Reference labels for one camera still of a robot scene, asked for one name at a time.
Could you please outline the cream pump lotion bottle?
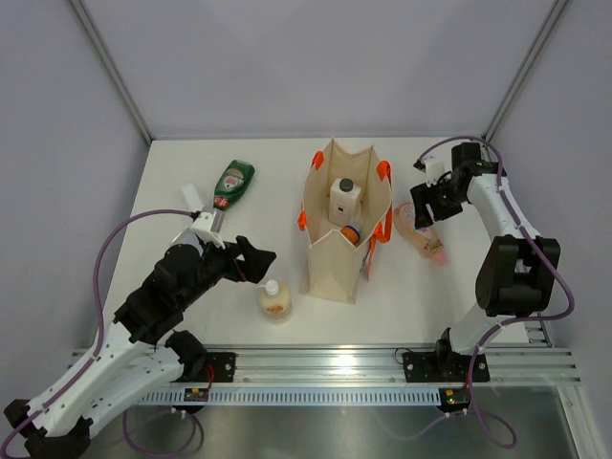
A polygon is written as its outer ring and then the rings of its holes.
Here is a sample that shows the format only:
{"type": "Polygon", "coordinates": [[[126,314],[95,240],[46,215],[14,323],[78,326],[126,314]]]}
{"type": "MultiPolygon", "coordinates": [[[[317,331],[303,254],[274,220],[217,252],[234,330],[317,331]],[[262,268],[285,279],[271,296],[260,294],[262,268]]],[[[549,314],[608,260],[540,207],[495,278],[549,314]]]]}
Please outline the cream pump lotion bottle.
{"type": "Polygon", "coordinates": [[[290,288],[273,279],[258,286],[257,303],[264,317],[273,323],[286,321],[293,310],[290,288]]]}

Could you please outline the pink shampoo bottle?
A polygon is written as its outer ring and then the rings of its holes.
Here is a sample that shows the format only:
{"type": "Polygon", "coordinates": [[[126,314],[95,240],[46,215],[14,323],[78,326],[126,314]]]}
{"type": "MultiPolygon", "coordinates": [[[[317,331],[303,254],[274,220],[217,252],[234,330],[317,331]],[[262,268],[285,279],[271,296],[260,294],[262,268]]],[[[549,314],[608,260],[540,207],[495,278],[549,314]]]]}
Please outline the pink shampoo bottle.
{"type": "Polygon", "coordinates": [[[415,225],[415,207],[411,201],[398,205],[393,211],[393,223],[397,232],[413,249],[438,266],[448,263],[444,244],[432,227],[417,229],[415,225]]]}

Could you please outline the white bottle black cap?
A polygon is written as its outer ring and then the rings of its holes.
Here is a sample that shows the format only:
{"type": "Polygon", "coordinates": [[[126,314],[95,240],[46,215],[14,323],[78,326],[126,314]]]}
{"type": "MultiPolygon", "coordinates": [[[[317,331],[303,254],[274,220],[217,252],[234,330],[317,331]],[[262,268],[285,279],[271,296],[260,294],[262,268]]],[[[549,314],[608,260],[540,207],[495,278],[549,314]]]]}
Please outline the white bottle black cap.
{"type": "Polygon", "coordinates": [[[352,179],[335,179],[329,194],[329,222],[339,227],[356,224],[361,216],[361,195],[361,187],[352,179]]]}

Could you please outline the cream canvas bag orange handles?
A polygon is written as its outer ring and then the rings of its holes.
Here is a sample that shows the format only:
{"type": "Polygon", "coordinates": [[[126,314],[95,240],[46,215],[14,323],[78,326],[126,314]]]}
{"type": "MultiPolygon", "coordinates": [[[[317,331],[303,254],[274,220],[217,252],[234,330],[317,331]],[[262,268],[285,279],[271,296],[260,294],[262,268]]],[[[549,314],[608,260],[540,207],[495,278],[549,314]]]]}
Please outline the cream canvas bag orange handles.
{"type": "Polygon", "coordinates": [[[372,145],[349,152],[330,140],[311,161],[297,225],[308,238],[300,291],[355,302],[360,278],[371,274],[377,246],[391,239],[390,163],[372,145]]]}

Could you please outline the orange bottle blue cap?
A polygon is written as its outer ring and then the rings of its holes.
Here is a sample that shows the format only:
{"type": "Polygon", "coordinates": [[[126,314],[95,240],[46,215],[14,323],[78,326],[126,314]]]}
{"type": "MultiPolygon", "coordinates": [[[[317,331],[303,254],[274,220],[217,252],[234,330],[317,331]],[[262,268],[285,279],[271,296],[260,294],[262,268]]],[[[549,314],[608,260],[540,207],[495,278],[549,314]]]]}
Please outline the orange bottle blue cap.
{"type": "Polygon", "coordinates": [[[340,233],[343,237],[348,240],[353,246],[357,247],[361,240],[360,232],[351,225],[346,225],[340,229],[340,233]]]}

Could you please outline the green dish soap bottle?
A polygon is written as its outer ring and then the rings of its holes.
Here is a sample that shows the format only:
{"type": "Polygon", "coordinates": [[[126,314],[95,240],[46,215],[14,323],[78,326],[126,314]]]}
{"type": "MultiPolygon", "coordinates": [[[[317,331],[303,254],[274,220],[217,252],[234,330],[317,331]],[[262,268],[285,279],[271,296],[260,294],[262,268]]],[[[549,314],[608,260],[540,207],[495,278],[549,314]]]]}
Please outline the green dish soap bottle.
{"type": "Polygon", "coordinates": [[[213,192],[213,206],[226,211],[246,193],[255,175],[252,164],[232,160],[217,181],[213,192]]]}

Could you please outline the white tube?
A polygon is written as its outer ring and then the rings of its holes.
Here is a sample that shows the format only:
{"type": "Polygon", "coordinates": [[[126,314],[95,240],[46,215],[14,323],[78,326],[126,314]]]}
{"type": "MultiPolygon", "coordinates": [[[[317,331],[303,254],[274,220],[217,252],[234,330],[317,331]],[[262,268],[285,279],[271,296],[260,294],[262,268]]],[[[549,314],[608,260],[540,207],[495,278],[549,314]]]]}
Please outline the white tube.
{"type": "Polygon", "coordinates": [[[188,183],[181,187],[181,193],[185,200],[186,207],[190,212],[199,212],[204,207],[200,193],[193,183],[188,183]]]}

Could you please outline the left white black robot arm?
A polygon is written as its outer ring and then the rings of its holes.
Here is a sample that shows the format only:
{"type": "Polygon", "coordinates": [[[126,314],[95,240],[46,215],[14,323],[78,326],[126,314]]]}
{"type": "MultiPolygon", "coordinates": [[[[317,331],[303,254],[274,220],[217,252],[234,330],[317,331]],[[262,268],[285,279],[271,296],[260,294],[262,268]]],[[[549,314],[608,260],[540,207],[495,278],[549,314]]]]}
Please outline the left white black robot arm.
{"type": "Polygon", "coordinates": [[[92,349],[45,392],[5,408],[12,435],[23,437],[31,458],[78,458],[150,391],[212,375],[204,345],[175,326],[219,281],[257,284],[275,259],[275,252],[255,248],[245,236],[222,246],[171,246],[92,349]]]}

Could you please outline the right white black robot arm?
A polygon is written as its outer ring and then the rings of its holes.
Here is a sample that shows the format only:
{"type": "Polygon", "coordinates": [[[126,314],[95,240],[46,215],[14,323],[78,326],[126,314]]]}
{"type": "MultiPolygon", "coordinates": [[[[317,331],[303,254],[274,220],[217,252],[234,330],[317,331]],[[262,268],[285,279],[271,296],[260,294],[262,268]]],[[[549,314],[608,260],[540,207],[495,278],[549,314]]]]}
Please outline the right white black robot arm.
{"type": "Polygon", "coordinates": [[[469,204],[491,244],[475,279],[475,303],[466,315],[443,332],[432,351],[403,353],[410,383],[488,381],[486,343],[505,327],[545,311],[557,281],[560,245],[529,223],[511,192],[502,159],[484,159],[482,151],[493,151],[493,146],[473,136],[447,142],[450,168],[433,161],[431,148],[414,164],[426,174],[425,182],[410,190],[414,226],[429,229],[469,204]]]}

